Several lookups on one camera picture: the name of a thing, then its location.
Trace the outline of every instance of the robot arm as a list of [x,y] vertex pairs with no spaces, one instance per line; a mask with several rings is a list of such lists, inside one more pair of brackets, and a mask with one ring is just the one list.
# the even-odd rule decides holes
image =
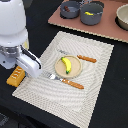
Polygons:
[[23,48],[28,40],[22,0],[0,0],[0,64],[10,69],[17,64],[32,77],[42,73],[40,60]]

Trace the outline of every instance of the pot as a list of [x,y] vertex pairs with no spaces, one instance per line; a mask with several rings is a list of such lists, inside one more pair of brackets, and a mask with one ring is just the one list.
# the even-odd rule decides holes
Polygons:
[[80,10],[80,20],[86,25],[95,25],[101,21],[103,13],[103,7],[96,3],[84,4]]
[[122,28],[128,30],[128,4],[117,9],[118,22]]
[[79,12],[80,4],[76,1],[66,1],[60,6],[61,15],[69,19],[79,16]]

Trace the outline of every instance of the placemat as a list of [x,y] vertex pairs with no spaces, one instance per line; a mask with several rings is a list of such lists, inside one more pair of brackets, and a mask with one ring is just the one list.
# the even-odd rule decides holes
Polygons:
[[50,80],[41,74],[38,78],[25,78],[12,95],[80,128],[87,128],[113,47],[60,31],[40,57],[43,69],[56,74],[54,64],[58,58],[64,56],[57,49],[95,58],[96,63],[80,60],[83,66],[81,74],[70,79],[82,84],[84,89]]

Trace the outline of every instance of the knife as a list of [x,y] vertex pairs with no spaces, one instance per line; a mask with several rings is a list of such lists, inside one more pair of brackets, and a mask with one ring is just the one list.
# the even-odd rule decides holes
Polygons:
[[68,85],[71,85],[73,87],[76,87],[78,89],[84,89],[83,85],[75,83],[75,82],[72,82],[72,81],[67,80],[67,79],[59,78],[55,74],[52,74],[52,73],[50,73],[48,71],[43,70],[42,74],[43,74],[43,76],[45,76],[45,77],[47,77],[47,78],[49,78],[51,80],[60,80],[61,82],[65,83],[65,84],[68,84]]
[[[72,53],[69,53],[69,52],[65,52],[65,51],[62,51],[60,49],[57,49],[58,52],[61,52],[63,54],[66,54],[66,55],[73,55]],[[76,55],[79,59],[82,59],[82,60],[86,60],[86,61],[90,61],[90,62],[93,62],[95,63],[97,60],[96,59],[93,59],[93,58],[89,58],[89,57],[86,57],[86,56],[82,56],[82,55]]]

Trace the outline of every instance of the black table surface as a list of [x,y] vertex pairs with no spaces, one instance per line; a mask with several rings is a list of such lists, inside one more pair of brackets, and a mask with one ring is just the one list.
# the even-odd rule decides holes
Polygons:
[[[128,128],[128,44],[48,24],[62,0],[33,0],[25,10],[29,50],[40,57],[59,31],[114,45],[89,128]],[[77,128],[75,125],[12,96],[15,87],[6,80],[14,69],[0,65],[0,105],[30,116],[51,128]]]

